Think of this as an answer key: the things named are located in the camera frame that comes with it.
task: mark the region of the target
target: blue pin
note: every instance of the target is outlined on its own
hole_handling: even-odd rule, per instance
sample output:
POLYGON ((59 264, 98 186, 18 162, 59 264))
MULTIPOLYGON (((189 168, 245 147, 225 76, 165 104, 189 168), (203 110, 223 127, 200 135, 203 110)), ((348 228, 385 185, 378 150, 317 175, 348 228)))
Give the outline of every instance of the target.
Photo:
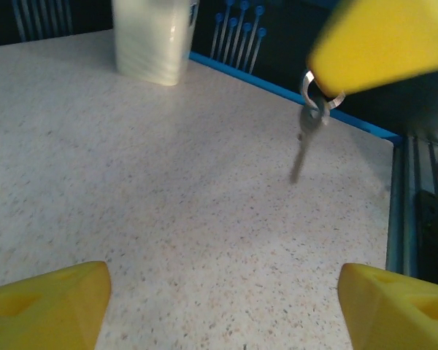
POLYGON ((215 19, 216 19, 216 28, 214 30, 214 37, 212 38, 210 58, 214 57, 214 51, 216 50, 216 42, 218 41, 219 25, 224 20, 224 16, 222 13, 216 13, 215 19))
POLYGON ((239 19, 239 24, 237 25, 237 32, 235 33, 234 46, 232 47, 231 59, 228 63, 230 66, 232 66, 232 63, 234 62, 235 51, 237 49, 237 45, 239 44, 240 30, 242 29, 243 19, 245 18, 245 13, 248 10, 248 8, 250 8, 250 3, 248 1, 244 0, 240 2, 240 9, 241 9, 240 19, 239 19))
POLYGON ((259 28, 258 29, 258 41, 256 42, 255 46, 255 52, 253 53, 253 58, 251 60, 250 70, 248 71, 249 74, 253 73, 253 68, 255 68, 255 62, 256 62, 256 56, 258 56, 258 51, 260 50, 261 41, 266 36, 266 29, 265 28, 259 28))
POLYGON ((250 57, 250 53, 251 53, 251 48, 253 46, 253 40, 255 39, 255 34, 256 34, 256 29, 258 28, 258 22, 260 20, 260 17, 264 14, 264 7, 262 6, 257 6, 255 8, 255 22, 253 24, 253 30, 251 31, 251 35, 250 35, 250 41, 248 42, 248 47, 247 47, 247 54, 245 55, 245 60, 243 61, 243 67, 242 70, 244 71, 245 68, 247 67, 247 63, 248 63, 248 58, 250 57))
POLYGON ((216 58, 217 61, 219 61, 220 53, 222 52, 222 45, 224 43, 224 38, 226 37, 228 17, 231 14, 231 6, 234 4, 234 2, 235 0, 226 0, 227 9, 226 9, 226 15, 224 16, 224 22, 222 24, 222 30, 220 31, 218 56, 216 58))
POLYGON ((235 66, 235 68, 237 68, 237 69, 239 68, 239 64, 240 64, 240 61, 242 59, 243 49, 245 47, 245 42, 247 41, 248 33, 250 33, 250 31, 251 31, 251 23, 246 22, 243 25, 242 30, 243 30, 242 42, 240 43, 239 57, 237 58, 237 64, 235 66))
POLYGON ((228 49, 231 46, 232 34, 234 32, 235 27, 237 27, 237 19, 233 17, 230 20, 228 20, 228 36, 227 36, 226 49, 224 50, 224 57, 222 59, 222 63, 226 62, 228 49))

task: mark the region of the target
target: blue plastic strip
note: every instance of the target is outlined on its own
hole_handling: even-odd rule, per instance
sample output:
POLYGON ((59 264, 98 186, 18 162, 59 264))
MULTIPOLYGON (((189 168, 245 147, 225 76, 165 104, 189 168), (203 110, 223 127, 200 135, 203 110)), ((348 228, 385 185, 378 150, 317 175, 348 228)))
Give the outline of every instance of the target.
MULTIPOLYGON (((205 66, 209 66, 213 69, 221 71, 227 75, 233 76, 237 79, 243 80, 244 82, 247 82, 251 85, 255 85, 259 88, 267 90, 270 93, 275 93, 276 95, 282 96, 283 98, 287 98, 288 100, 291 100, 291 101, 296 102, 298 104, 304 103, 304 99, 298 93, 295 93, 293 91, 289 91, 283 87, 272 84, 271 82, 267 82, 266 80, 262 80, 260 78, 254 77, 251 74, 248 74, 248 73, 245 73, 244 71, 240 71, 240 70, 235 69, 233 67, 227 66, 226 64, 223 64, 221 62, 214 61, 214 60, 212 60, 208 57, 205 57, 203 55, 200 55, 198 53, 191 52, 190 59, 192 61, 198 62, 200 64, 204 64, 205 66)), ((355 126, 356 128, 359 128, 363 131, 366 131, 367 133, 378 136, 381 139, 387 139, 387 140, 393 142, 393 144, 395 146, 402 141, 402 137, 399 135, 396 135, 395 133, 391 133, 390 131, 382 129, 376 125, 370 124, 369 122, 364 122, 363 120, 359 120, 359 119, 357 119, 351 115, 345 114, 344 112, 341 112, 337 109, 334 109, 331 111, 331 116, 337 120, 340 120, 344 123, 355 126)))

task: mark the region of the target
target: speckled countertop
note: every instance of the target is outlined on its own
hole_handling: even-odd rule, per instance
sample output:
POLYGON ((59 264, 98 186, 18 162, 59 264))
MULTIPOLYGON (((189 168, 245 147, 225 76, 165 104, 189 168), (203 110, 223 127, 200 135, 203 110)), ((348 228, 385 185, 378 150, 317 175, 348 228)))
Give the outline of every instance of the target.
POLYGON ((97 349, 349 349, 342 263, 383 267, 392 146, 196 63, 116 74, 112 33, 0 47, 0 284, 107 261, 97 349))

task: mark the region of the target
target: dark background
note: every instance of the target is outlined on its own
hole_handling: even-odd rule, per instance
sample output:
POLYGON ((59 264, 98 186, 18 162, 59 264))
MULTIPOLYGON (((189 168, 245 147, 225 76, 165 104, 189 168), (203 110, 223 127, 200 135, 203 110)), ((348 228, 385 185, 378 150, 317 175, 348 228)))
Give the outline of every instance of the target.
MULTIPOLYGON (((19 3, 41 0, 18 0, 19 3)), ((239 0, 231 9, 239 17, 239 0)), ((68 0, 73 34, 112 27, 110 0, 68 0)), ((265 6, 260 27, 267 29, 253 75, 298 92, 305 57, 337 0, 250 0, 265 6)), ((200 0, 193 51, 209 57, 215 14, 223 0, 200 0)), ((253 11, 246 21, 253 22, 253 11)), ((20 42, 11 0, 0 0, 0 45, 20 42)), ((339 108, 354 117, 399 135, 438 141, 438 72, 348 96, 339 108)))

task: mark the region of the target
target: metal key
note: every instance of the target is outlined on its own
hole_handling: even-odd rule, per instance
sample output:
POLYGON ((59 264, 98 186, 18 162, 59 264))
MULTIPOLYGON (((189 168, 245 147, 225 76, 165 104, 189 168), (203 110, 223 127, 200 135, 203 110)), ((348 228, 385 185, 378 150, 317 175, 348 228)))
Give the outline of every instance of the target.
POLYGON ((323 98, 316 98, 315 103, 317 109, 305 104, 300 112, 300 148, 293 162, 291 172, 291 183, 293 184, 299 180, 301 167, 305 161, 305 155, 312 137, 320 129, 323 118, 329 115, 328 103, 323 98))

